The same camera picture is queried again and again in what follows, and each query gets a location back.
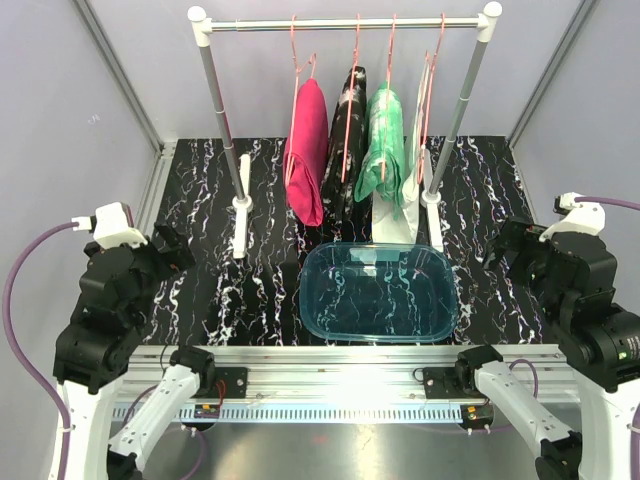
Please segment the magenta pink trousers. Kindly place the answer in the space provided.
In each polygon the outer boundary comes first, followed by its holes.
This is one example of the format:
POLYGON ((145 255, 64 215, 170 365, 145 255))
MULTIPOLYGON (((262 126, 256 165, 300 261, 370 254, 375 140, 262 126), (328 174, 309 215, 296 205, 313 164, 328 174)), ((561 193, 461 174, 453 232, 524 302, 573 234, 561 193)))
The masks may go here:
POLYGON ((315 79, 298 90, 293 138, 283 154, 286 199, 306 226, 323 222, 321 186, 327 164, 328 119, 324 94, 315 79))

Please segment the black white patterned trousers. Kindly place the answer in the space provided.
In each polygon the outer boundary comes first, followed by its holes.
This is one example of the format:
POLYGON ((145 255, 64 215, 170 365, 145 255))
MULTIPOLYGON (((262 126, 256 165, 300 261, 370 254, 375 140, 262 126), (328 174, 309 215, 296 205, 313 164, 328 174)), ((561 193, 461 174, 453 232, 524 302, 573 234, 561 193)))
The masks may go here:
POLYGON ((347 74, 331 122, 327 165, 321 188, 323 235, 328 240, 367 239, 370 202, 355 200, 355 187, 366 152, 366 69, 347 74))

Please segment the green white tie-dye trousers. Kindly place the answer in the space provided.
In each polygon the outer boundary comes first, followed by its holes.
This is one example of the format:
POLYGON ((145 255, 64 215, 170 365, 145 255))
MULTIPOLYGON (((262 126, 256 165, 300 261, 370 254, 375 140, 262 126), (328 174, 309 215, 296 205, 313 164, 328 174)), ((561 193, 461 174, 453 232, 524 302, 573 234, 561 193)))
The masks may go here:
POLYGON ((367 105, 367 150, 354 198, 362 201, 377 192, 383 201, 399 206, 407 178, 403 110, 398 95, 383 82, 367 105))

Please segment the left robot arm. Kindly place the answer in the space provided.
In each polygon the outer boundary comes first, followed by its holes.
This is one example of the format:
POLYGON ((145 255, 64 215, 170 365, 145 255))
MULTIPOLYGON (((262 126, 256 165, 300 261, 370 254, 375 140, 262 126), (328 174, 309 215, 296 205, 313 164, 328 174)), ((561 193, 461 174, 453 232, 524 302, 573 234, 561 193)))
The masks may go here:
POLYGON ((57 479, 142 478, 148 457, 181 406, 215 389, 213 354, 181 347, 140 410, 117 434, 110 432, 115 400, 157 289, 195 263, 185 236, 166 224, 154 230, 163 247, 135 229, 85 247, 81 293, 55 346, 60 410, 50 474, 57 479))

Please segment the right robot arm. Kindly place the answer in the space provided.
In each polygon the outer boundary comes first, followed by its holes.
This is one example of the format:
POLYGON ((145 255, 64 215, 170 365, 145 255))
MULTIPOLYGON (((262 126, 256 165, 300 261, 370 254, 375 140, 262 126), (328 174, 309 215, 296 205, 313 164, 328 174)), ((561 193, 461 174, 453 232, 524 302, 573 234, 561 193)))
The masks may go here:
POLYGON ((596 234, 571 227, 543 239, 539 225, 509 218, 483 266, 508 261, 509 278, 531 290, 572 369, 581 428, 557 420, 514 378, 489 345, 459 354, 454 384, 496 406, 528 445, 541 479, 639 476, 639 317, 617 305, 617 260, 596 234))

